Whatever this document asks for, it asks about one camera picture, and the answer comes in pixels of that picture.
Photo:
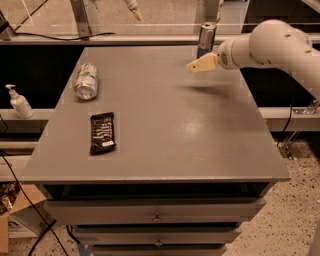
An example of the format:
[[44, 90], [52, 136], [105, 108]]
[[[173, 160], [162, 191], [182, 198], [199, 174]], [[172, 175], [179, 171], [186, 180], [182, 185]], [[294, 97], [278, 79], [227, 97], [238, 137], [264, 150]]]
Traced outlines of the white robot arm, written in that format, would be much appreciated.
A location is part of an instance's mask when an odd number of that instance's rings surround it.
[[187, 64], [192, 73], [226, 69], [276, 68], [320, 98], [320, 51], [303, 31], [281, 20], [258, 24], [250, 34], [225, 40], [216, 53], [204, 54]]

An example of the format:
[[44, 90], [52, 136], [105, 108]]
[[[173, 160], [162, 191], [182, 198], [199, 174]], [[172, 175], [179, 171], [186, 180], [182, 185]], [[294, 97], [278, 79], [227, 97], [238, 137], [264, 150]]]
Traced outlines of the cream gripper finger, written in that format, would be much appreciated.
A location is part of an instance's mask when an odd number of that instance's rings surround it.
[[192, 73], [215, 70], [218, 67], [218, 57], [214, 53], [207, 53], [187, 64], [187, 69]]

